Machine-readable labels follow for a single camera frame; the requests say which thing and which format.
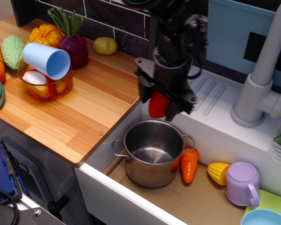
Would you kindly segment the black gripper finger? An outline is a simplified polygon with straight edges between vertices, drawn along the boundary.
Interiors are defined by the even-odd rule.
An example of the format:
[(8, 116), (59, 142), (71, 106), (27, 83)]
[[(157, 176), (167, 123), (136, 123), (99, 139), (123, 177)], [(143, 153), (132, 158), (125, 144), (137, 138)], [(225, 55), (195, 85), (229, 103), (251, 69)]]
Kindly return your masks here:
[(171, 122), (173, 118), (181, 112), (183, 112), (181, 105), (178, 105), (174, 102), (169, 103), (168, 107), (166, 108), (166, 121)]
[(138, 82), (139, 95), (142, 103), (147, 102), (155, 91), (155, 83), (144, 75), (139, 76)]

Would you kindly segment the black metal gripper body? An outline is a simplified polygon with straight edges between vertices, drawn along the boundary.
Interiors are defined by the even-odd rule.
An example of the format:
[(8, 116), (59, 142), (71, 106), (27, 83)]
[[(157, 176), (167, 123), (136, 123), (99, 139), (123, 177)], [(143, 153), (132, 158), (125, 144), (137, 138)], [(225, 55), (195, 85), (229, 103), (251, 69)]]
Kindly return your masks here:
[(197, 74), (189, 75), (192, 62), (197, 56), (171, 51), (160, 52), (156, 47), (153, 50), (152, 60), (136, 58), (135, 74), (149, 77), (155, 83), (155, 90), (174, 102), (181, 105), (187, 114), (193, 111), (197, 97), (188, 85), (188, 80), (197, 78)]

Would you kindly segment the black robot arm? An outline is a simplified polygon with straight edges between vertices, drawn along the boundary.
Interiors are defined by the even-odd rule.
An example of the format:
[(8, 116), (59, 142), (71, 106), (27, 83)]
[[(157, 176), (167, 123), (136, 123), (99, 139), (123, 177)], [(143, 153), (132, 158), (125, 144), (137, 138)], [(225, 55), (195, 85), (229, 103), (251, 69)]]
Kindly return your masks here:
[(206, 49), (206, 27), (197, 0), (126, 0), (130, 8), (147, 10), (156, 18), (159, 31), (152, 60), (136, 58), (138, 89), (149, 103), (151, 118), (171, 121), (175, 115), (191, 113), (197, 97), (188, 84), (201, 74), (189, 75), (193, 61), (202, 66)]

